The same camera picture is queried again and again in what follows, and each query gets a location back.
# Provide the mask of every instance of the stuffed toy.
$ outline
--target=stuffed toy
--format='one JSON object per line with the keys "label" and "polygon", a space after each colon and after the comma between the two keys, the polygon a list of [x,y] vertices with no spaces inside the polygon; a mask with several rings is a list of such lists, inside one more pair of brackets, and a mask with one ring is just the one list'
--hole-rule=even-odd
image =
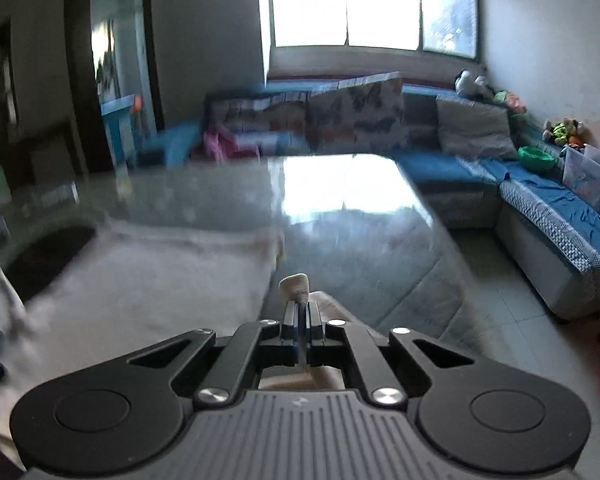
{"label": "stuffed toy", "polygon": [[[576,119],[565,119],[563,122],[553,126],[551,121],[547,120],[544,122],[542,140],[544,140],[544,142],[551,142],[556,146],[565,146],[568,144],[572,148],[584,148],[584,141],[578,132],[580,124],[582,123],[579,123]],[[582,124],[580,130],[584,132],[585,129],[588,130],[588,128]]]}
{"label": "stuffed toy", "polygon": [[582,142],[585,144],[593,144],[593,132],[585,123],[578,123],[577,132]]}
{"label": "stuffed toy", "polygon": [[515,114],[526,114],[526,106],[522,102],[522,99],[520,99],[520,97],[513,92],[507,92],[506,90],[498,92],[493,98],[493,102],[497,104],[504,104]]}
{"label": "stuffed toy", "polygon": [[456,77],[456,93],[473,101],[492,101],[495,96],[493,89],[487,85],[485,76],[474,80],[474,76],[468,70]]}

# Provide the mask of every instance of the floral cushion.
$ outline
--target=floral cushion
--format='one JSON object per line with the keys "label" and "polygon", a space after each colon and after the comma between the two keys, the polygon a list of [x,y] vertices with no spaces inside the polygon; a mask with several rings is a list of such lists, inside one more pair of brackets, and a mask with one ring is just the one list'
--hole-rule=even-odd
{"label": "floral cushion", "polygon": [[387,152],[409,142],[402,77],[379,74],[328,84],[306,101],[305,135],[319,153]]}
{"label": "floral cushion", "polygon": [[284,92],[263,98],[225,99],[211,105],[210,123],[234,134],[293,132],[304,135],[307,92]]}

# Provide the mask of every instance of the glass tabletop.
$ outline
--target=glass tabletop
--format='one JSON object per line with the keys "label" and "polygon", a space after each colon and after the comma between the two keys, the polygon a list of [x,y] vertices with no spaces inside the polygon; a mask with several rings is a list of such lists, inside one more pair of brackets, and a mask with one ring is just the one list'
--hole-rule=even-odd
{"label": "glass tabletop", "polygon": [[263,316],[282,316],[275,284],[296,272],[382,332],[407,324],[439,336],[461,303],[455,245],[394,161],[381,156],[199,163],[60,189],[1,210],[10,241],[0,261],[60,226],[104,219],[220,232],[277,226],[285,257]]}

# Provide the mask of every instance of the green bowl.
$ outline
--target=green bowl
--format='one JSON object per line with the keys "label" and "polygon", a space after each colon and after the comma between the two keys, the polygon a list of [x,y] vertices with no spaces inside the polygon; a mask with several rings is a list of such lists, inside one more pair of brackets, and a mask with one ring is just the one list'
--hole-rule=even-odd
{"label": "green bowl", "polygon": [[531,146],[522,146],[518,149],[520,164],[534,173],[547,173],[555,166],[553,155]]}

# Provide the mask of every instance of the gray cushion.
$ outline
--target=gray cushion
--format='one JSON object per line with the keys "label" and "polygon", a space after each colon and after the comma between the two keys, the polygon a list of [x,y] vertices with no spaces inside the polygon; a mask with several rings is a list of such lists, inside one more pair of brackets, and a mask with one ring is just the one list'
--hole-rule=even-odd
{"label": "gray cushion", "polygon": [[516,159],[504,108],[467,99],[436,100],[438,137],[445,153],[465,158]]}

